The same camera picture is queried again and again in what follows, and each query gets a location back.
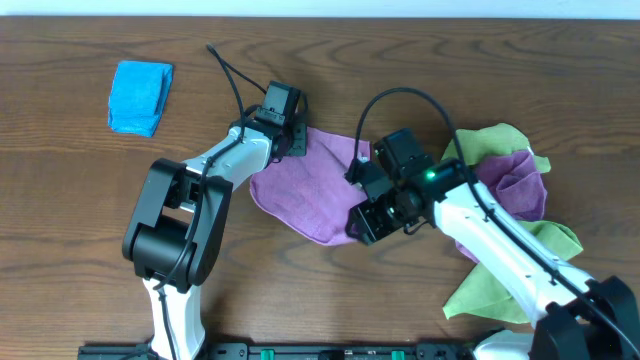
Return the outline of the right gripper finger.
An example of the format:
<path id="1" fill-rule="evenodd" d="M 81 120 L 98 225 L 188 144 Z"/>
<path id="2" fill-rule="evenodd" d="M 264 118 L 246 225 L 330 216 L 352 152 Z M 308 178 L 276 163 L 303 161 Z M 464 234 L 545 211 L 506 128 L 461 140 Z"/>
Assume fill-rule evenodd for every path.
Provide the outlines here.
<path id="1" fill-rule="evenodd" d="M 351 184 L 360 184 L 361 186 L 373 183 L 385 177 L 384 171 L 372 161 L 363 161 L 355 158 L 344 174 L 346 181 Z"/>
<path id="2" fill-rule="evenodd" d="M 345 232 L 365 245 L 372 245 L 399 228 L 400 221 L 393 208 L 384 203 L 362 202 L 349 210 Z"/>

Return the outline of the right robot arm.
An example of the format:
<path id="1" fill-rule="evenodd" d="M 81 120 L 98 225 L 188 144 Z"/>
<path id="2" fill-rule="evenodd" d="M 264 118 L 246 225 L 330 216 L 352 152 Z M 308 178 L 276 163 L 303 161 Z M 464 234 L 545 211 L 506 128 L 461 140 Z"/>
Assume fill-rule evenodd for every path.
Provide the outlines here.
<path id="1" fill-rule="evenodd" d="M 435 164 L 354 160 L 345 178 L 367 198 L 346 231 L 370 245 L 425 221 L 461 243 L 516 300 L 531 334 L 503 330 L 481 342 L 476 359 L 636 359 L 639 314 L 630 288 L 602 282 L 545 247 L 514 220 L 458 159 Z"/>

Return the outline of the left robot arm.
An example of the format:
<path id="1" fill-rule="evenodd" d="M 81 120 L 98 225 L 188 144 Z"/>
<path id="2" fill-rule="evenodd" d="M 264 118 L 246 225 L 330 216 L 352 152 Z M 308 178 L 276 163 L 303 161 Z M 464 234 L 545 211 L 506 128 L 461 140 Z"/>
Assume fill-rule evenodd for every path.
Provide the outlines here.
<path id="1" fill-rule="evenodd" d="M 134 357 L 201 355 L 201 287 L 220 251 L 231 196 L 271 163 L 305 155 L 306 115 L 253 105 L 203 154 L 152 164 L 122 246 L 149 294 L 154 325 L 153 337 Z"/>

